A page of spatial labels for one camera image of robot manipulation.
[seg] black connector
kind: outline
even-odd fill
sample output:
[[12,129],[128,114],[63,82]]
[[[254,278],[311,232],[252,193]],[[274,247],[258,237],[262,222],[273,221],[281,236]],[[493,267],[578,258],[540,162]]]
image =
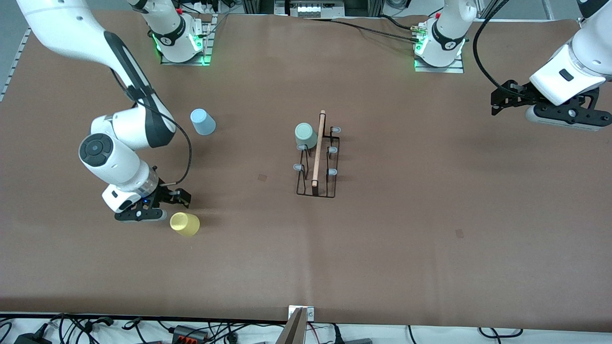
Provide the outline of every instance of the black connector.
[[227,339],[229,344],[238,344],[238,335],[235,332],[228,334]]
[[15,344],[51,344],[50,340],[42,338],[42,336],[39,335],[38,333],[39,332],[36,331],[36,334],[33,334],[33,333],[21,334],[15,340]]

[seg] white floor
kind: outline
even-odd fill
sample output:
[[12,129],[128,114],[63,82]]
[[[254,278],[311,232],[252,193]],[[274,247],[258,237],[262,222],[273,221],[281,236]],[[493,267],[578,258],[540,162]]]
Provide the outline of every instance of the white floor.
[[[17,319],[11,320],[13,328],[10,331],[4,343],[14,343],[17,336],[24,333],[34,333],[46,320],[37,319]],[[100,344],[137,344],[142,343],[138,338],[135,329],[126,331],[121,329],[121,326],[126,321],[115,321],[111,327],[104,325],[96,325],[93,337]],[[197,329],[199,327],[208,327],[207,323],[178,323],[178,322],[163,322],[166,327],[183,325]],[[213,329],[217,329],[216,324],[212,324]],[[330,324],[316,324],[317,336],[320,343],[327,343],[335,340],[334,329]],[[69,322],[64,321],[62,330],[67,332]],[[386,326],[386,325],[350,325],[340,324],[340,331],[344,341],[369,338],[373,344],[412,344],[408,335],[407,326]],[[172,335],[164,330],[155,321],[143,321],[139,328],[143,338],[148,342],[161,341],[163,343],[172,343]],[[0,329],[0,338],[4,334],[6,327]],[[514,333],[513,329],[497,329],[499,334]],[[256,344],[266,342],[268,344],[275,343],[282,328],[278,326],[258,327],[249,326],[237,332],[238,344]],[[52,343],[60,343],[58,330],[49,326],[45,333],[45,338]],[[476,328],[469,327],[432,327],[432,326],[413,326],[412,333],[417,344],[496,344],[495,340],[481,336]],[[75,339],[77,334],[73,335],[70,341],[77,344]],[[83,335],[79,341],[81,344],[89,343],[86,336]],[[569,343],[584,343],[584,344],[604,344],[612,343],[612,334],[609,333],[592,333],[592,332],[563,332],[563,331],[538,331],[525,330],[523,335],[517,338],[502,339],[502,344],[569,344]],[[307,331],[305,344],[317,344],[312,331]]]

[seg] blue cup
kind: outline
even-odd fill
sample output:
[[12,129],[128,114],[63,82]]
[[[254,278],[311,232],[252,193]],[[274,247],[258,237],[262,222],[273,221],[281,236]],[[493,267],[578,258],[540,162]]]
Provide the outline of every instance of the blue cup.
[[296,126],[296,143],[305,144],[308,149],[316,146],[317,134],[308,123],[300,123]]
[[215,120],[203,109],[193,110],[191,120],[195,131],[200,135],[210,135],[217,127]]

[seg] gray floor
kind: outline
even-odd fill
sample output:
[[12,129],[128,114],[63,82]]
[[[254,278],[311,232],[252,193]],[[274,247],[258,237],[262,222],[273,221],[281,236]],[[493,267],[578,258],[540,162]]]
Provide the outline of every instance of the gray floor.
[[[89,0],[92,9],[130,10],[125,0]],[[511,0],[496,15],[503,19],[547,19],[543,3],[550,4],[554,19],[576,19],[580,16],[576,0]],[[442,7],[444,0],[412,0],[409,9],[400,13],[385,6],[389,15],[429,14]],[[23,34],[27,28],[15,0],[0,0],[0,80],[5,80]]]

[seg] black cable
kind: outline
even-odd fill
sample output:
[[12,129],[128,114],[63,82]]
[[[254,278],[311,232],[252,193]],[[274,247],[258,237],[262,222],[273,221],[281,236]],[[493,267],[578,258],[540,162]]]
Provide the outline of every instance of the black cable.
[[81,330],[81,332],[79,333],[79,335],[76,338],[76,342],[78,343],[78,339],[79,337],[81,337],[81,334],[86,334],[87,337],[89,338],[89,342],[94,342],[96,344],[100,344],[100,342],[98,342],[86,329],[85,327],[83,327],[83,325],[81,325],[80,320],[68,315],[68,314],[62,314],[62,317],[66,317],[68,320],[72,321],[72,323],[79,329]]
[[70,333],[68,333],[68,338],[66,339],[66,344],[70,343],[70,338],[72,338],[72,334],[75,332],[75,330],[77,329],[77,327],[72,324],[72,330],[70,330],[70,327],[68,327],[68,330],[70,331]]
[[[117,73],[112,68],[110,70],[111,70],[111,73],[113,74],[113,77],[114,77],[115,81],[117,81],[117,84],[119,85],[119,87],[125,92],[126,91],[125,87],[123,87],[123,85],[119,81],[119,78],[117,77]],[[187,175],[189,174],[189,169],[191,169],[191,162],[192,162],[192,145],[191,145],[191,140],[189,139],[189,136],[187,135],[187,133],[185,132],[183,127],[181,127],[177,122],[175,122],[174,119],[171,119],[170,117],[168,117],[165,114],[157,111],[156,109],[153,109],[152,107],[150,107],[149,105],[146,105],[143,102],[139,102],[138,99],[136,99],[136,103],[144,106],[145,108],[147,108],[151,112],[153,112],[153,113],[161,116],[162,118],[165,118],[168,121],[170,121],[172,124],[174,124],[181,131],[183,136],[185,136],[185,139],[187,140],[187,147],[189,149],[189,159],[187,160],[187,168],[185,169],[185,173],[183,174],[183,177],[181,177],[178,181],[172,182],[172,183],[163,184],[163,186],[177,185],[178,183],[182,182],[187,177]]]
[[398,28],[410,31],[410,26],[405,26],[398,23],[395,19],[393,19],[393,17],[390,17],[386,14],[381,14],[379,17],[388,19],[391,23],[393,23],[393,25],[397,26]]
[[75,344],[78,344],[79,339],[81,339],[81,334],[84,334],[85,332],[79,332],[79,334],[77,335]]
[[13,328],[13,323],[4,323],[0,325],[0,329],[3,328],[4,326],[8,326],[9,328],[6,329],[6,332],[4,333],[2,338],[0,338],[0,343],[2,343],[6,339],[6,337],[9,335],[10,330]]
[[485,21],[482,22],[482,25],[480,25],[480,27],[478,28],[478,31],[476,31],[476,35],[474,35],[474,43],[472,44],[472,50],[474,52],[474,60],[476,60],[476,64],[478,65],[478,68],[480,69],[480,71],[485,75],[485,77],[487,79],[489,79],[489,81],[491,83],[493,83],[495,85],[495,87],[497,87],[498,89],[501,89],[502,91],[508,93],[508,94],[512,94],[516,97],[521,97],[522,99],[531,99],[531,100],[538,100],[538,99],[534,99],[534,98],[530,98],[528,96],[525,96],[524,94],[515,92],[515,91],[511,91],[510,89],[507,89],[503,86],[501,86],[501,84],[499,84],[485,69],[485,67],[482,65],[482,62],[480,61],[480,56],[478,55],[478,38],[480,38],[480,34],[482,33],[482,31],[485,29],[485,27],[487,26],[487,24],[489,23],[489,21],[497,14],[497,12],[499,12],[499,10],[502,9],[502,7],[504,7],[508,1],[510,0],[503,0],[497,7],[495,7],[491,13],[489,13],[489,15],[487,15],[487,17],[485,18]]
[[396,1],[386,0],[385,2],[387,3],[387,5],[395,8],[396,10],[405,10],[408,8],[408,6],[410,6],[410,3],[412,2],[412,0],[406,0],[405,4],[402,4],[403,1],[401,0],[396,0]]
[[497,332],[495,331],[495,329],[493,327],[489,327],[489,329],[491,329],[491,331],[493,331],[493,333],[496,334],[495,335],[488,335],[486,333],[483,332],[482,327],[478,327],[478,332],[480,332],[480,334],[482,334],[484,337],[489,338],[489,339],[496,339],[497,337],[499,338],[517,338],[519,337],[521,334],[523,334],[523,329],[518,329],[518,332],[515,334],[497,334]]
[[440,7],[439,9],[437,9],[437,10],[433,11],[432,13],[430,13],[430,14],[428,15],[428,17],[431,17],[432,15],[434,15],[434,14],[436,14],[436,13],[438,13],[438,12],[442,11],[443,9],[444,9],[444,7]]
[[140,340],[143,341],[143,344],[147,344],[148,342],[146,340],[144,340],[143,334],[140,333],[140,329],[138,328],[138,324],[136,323],[136,325],[134,325],[134,328],[136,329],[136,333],[138,334]]
[[340,328],[336,324],[332,324],[334,326],[334,332],[336,333],[336,341],[335,344],[344,344],[344,340],[342,339],[342,334],[340,333]]
[[361,29],[361,30],[366,30],[366,31],[370,31],[370,32],[374,32],[375,34],[379,34],[379,35],[384,35],[384,36],[389,36],[389,37],[395,37],[395,38],[399,38],[399,39],[405,39],[405,40],[409,40],[410,42],[414,42],[414,43],[418,43],[419,40],[414,38],[414,37],[406,37],[406,36],[400,36],[400,35],[395,35],[395,34],[390,34],[388,32],[382,32],[382,31],[378,31],[378,30],[374,30],[374,29],[370,29],[370,28],[366,28],[365,26],[359,26],[359,25],[355,25],[355,24],[351,24],[351,23],[347,23],[345,21],[335,21],[335,20],[330,20],[331,23],[338,23],[338,24],[342,24],[342,25],[348,25],[348,26],[352,26],[354,28],[357,29]]
[[198,14],[204,14],[204,13],[202,13],[202,12],[200,12],[200,11],[196,10],[196,9],[193,9],[193,8],[191,8],[191,7],[189,7],[189,6],[185,6],[185,4],[183,4],[183,3],[181,3],[181,6],[182,6],[182,7],[185,7],[185,8],[186,8],[186,9],[188,9],[188,10],[192,10],[192,11],[194,11],[195,13],[198,13]]
[[408,325],[408,333],[410,334],[410,340],[412,340],[412,344],[417,344],[417,341],[414,340],[414,336],[412,335],[412,326]]
[[488,335],[486,333],[484,333],[484,331],[482,330],[482,327],[478,327],[478,332],[483,335],[486,338],[489,339],[495,339],[497,340],[498,344],[501,344],[501,339],[502,338],[516,338],[518,336],[520,336],[521,334],[523,334],[523,329],[518,329],[518,332],[515,334],[502,334],[500,335],[496,329],[494,329],[493,327],[489,327],[489,329],[493,332],[493,335]]
[[186,9],[188,9],[188,10],[192,10],[192,11],[194,11],[194,12],[198,13],[198,14],[204,14],[204,13],[202,13],[202,12],[200,12],[200,11],[196,10],[196,9],[193,9],[193,8],[191,8],[191,7],[189,7],[189,6],[186,6],[185,4],[183,4],[182,2],[180,2],[179,0],[172,0],[172,2],[176,2],[176,6],[177,6],[176,8],[180,8],[180,7],[182,6],[182,7],[185,7]]
[[163,327],[166,331],[168,331],[168,332],[170,331],[170,327],[164,326],[164,324],[162,324],[161,321],[157,320],[157,323],[159,324],[159,326]]
[[215,338],[215,340],[214,340],[214,341],[212,341],[212,344],[214,344],[214,343],[216,343],[217,341],[219,341],[219,340],[221,340],[221,339],[223,339],[223,338],[225,338],[225,337],[229,336],[230,334],[233,334],[233,333],[238,332],[239,330],[241,330],[241,329],[243,329],[243,328],[245,328],[245,327],[247,327],[247,326],[249,326],[249,324],[242,325],[241,327],[239,327],[239,328],[237,328],[237,329],[235,329],[235,330],[231,330],[231,331],[229,331],[228,333],[226,333],[226,334],[222,335],[222,336],[221,336],[221,337],[219,337],[219,338]]
[[64,316],[62,315],[62,319],[59,321],[59,327],[58,327],[58,337],[59,337],[59,342],[60,344],[65,344],[64,341],[64,336],[63,336],[63,331],[62,331],[62,326],[64,325]]

